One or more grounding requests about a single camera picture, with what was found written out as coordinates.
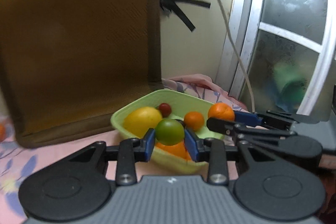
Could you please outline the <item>green tomato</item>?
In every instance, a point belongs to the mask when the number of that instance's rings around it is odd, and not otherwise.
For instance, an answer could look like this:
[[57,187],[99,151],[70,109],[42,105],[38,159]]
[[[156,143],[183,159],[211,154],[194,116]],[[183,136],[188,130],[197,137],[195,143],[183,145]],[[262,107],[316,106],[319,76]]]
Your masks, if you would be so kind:
[[163,145],[176,145],[184,140],[185,129],[175,119],[165,118],[155,127],[155,138]]

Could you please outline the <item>large orange mandarin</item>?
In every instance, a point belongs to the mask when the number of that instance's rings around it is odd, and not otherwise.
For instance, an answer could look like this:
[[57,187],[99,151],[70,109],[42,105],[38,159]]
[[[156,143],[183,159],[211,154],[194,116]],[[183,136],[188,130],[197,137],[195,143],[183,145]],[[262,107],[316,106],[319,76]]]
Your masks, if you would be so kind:
[[191,160],[191,157],[185,147],[185,144],[183,141],[179,142],[175,145],[164,145],[162,143],[157,142],[155,145],[157,148],[170,153],[174,156],[180,157],[185,160]]

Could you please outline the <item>orange mandarin in pile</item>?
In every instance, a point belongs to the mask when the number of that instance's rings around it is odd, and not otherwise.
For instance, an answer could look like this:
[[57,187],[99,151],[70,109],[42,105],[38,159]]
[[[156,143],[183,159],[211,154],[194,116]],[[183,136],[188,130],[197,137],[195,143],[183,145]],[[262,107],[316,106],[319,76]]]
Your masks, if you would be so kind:
[[207,114],[208,118],[222,119],[226,121],[234,121],[235,113],[232,108],[223,102],[213,104]]

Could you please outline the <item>orange tomato middle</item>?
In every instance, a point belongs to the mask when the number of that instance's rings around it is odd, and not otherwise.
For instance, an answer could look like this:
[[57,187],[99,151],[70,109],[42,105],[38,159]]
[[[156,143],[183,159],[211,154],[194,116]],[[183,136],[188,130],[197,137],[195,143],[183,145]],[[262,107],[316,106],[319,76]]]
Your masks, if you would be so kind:
[[183,121],[187,128],[193,130],[194,132],[199,131],[205,124],[205,119],[203,115],[197,111],[191,111],[187,113]]

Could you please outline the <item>orange tomato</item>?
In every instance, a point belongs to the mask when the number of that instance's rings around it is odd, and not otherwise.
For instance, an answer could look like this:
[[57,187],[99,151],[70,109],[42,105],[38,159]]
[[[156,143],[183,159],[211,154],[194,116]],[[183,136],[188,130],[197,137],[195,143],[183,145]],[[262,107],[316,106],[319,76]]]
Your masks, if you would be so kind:
[[183,121],[187,128],[193,130],[194,132],[199,131],[205,124],[205,119],[203,115],[197,111],[191,111],[187,113]]
[[0,124],[0,142],[3,142],[6,137],[6,127],[3,124]]

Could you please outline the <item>lime green plastic tray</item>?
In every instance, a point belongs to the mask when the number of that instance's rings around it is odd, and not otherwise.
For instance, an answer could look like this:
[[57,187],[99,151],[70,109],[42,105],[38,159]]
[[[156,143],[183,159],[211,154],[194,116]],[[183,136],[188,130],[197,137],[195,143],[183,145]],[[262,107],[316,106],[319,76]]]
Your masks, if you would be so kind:
[[[170,118],[183,119],[185,114],[196,111],[206,119],[211,102],[173,90],[157,90],[117,110],[110,122],[123,139],[141,138],[149,128],[155,128],[162,115],[156,109],[161,103],[171,106]],[[193,174],[204,168],[206,162],[193,162],[155,147],[151,161],[162,168],[179,174]]]

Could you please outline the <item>pink patterned bedsheet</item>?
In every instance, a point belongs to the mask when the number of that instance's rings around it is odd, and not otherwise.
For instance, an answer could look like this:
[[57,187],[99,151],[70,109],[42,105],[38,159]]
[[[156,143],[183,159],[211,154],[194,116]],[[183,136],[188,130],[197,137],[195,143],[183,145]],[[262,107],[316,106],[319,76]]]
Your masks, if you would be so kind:
[[1,223],[203,223],[215,187],[198,169],[215,159],[229,172],[238,149],[207,127],[184,128],[179,144],[185,156],[177,157],[161,149],[158,126],[141,138],[131,132],[122,138],[123,122],[135,110],[163,102],[176,124],[192,111],[207,116],[219,103],[236,113],[247,110],[198,76],[164,80],[163,86],[108,117],[114,131],[69,143],[23,148],[13,125],[3,121]]

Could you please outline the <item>red tomato front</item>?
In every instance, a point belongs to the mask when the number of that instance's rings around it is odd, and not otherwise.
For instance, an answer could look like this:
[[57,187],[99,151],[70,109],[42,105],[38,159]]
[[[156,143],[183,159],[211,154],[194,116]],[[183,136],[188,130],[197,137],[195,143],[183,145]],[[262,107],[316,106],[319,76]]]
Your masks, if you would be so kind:
[[161,112],[163,118],[167,118],[172,113],[171,106],[168,103],[161,103],[158,106],[158,110]]

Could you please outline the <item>yellow lemon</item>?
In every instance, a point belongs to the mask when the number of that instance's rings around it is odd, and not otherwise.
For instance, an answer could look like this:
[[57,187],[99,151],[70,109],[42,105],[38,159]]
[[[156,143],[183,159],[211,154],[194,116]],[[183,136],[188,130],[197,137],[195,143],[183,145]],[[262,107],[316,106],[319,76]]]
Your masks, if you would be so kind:
[[143,138],[150,128],[155,128],[163,119],[159,110],[154,107],[141,107],[131,112],[124,120],[123,127],[133,135]]

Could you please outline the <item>orange tomato left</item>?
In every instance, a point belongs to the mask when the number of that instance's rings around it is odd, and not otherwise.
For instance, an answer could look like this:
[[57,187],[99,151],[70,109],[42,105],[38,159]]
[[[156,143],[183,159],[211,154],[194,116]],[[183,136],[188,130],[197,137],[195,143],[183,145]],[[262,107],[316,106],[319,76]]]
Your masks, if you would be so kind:
[[6,137],[6,127],[3,124],[0,124],[0,142],[3,142]]

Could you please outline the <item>frosted glass window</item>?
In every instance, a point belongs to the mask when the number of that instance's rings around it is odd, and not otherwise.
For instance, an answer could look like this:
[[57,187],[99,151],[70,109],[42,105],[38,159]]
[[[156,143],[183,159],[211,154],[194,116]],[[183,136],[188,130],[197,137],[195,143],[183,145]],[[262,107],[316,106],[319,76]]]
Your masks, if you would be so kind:
[[250,110],[327,120],[335,85],[335,0],[232,0],[215,82]]

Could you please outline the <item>black tape strips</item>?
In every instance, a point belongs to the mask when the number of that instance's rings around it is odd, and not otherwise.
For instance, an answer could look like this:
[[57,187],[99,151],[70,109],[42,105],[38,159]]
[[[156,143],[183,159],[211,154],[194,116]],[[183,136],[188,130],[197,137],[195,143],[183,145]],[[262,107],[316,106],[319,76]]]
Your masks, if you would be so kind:
[[177,5],[177,3],[185,3],[189,5],[194,5],[198,7],[202,7],[205,9],[210,9],[211,4],[209,2],[201,1],[201,0],[159,0],[159,5],[162,11],[169,16],[170,14],[175,14],[179,19],[185,24],[185,26],[193,32],[196,27],[189,20],[187,15],[181,10],[181,8]]

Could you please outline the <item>brown seat cushion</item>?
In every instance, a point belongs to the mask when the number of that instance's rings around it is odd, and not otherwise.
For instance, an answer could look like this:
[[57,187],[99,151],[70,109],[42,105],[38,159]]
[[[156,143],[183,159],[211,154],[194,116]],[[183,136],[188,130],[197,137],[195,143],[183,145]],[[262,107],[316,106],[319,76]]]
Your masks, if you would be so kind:
[[1,90],[22,147],[110,131],[162,87],[159,0],[1,0]]

